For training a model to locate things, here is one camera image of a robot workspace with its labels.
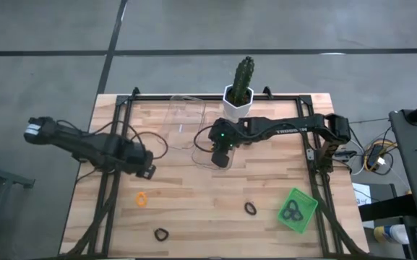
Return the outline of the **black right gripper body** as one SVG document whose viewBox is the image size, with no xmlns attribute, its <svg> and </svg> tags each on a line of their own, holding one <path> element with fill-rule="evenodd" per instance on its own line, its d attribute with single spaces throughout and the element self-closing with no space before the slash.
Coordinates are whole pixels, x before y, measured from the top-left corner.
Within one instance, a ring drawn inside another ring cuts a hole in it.
<svg viewBox="0 0 417 260">
<path fill-rule="evenodd" d="M 212 141 L 211 161 L 220 168 L 227 168 L 228 153 L 237 145 L 238 136 L 234 124 L 228 120 L 216 120 L 208 134 Z"/>
</svg>

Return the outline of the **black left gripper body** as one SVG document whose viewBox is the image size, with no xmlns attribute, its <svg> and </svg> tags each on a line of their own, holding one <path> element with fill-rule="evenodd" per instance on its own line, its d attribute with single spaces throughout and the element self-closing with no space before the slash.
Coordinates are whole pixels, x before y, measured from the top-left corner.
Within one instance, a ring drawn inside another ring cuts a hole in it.
<svg viewBox="0 0 417 260">
<path fill-rule="evenodd" d="M 138 178 L 150 180 L 156 170 L 153 165 L 153 153 L 145 145 L 138 142 L 130 142 L 125 145 L 123 151 L 123 171 L 135 174 Z"/>
</svg>

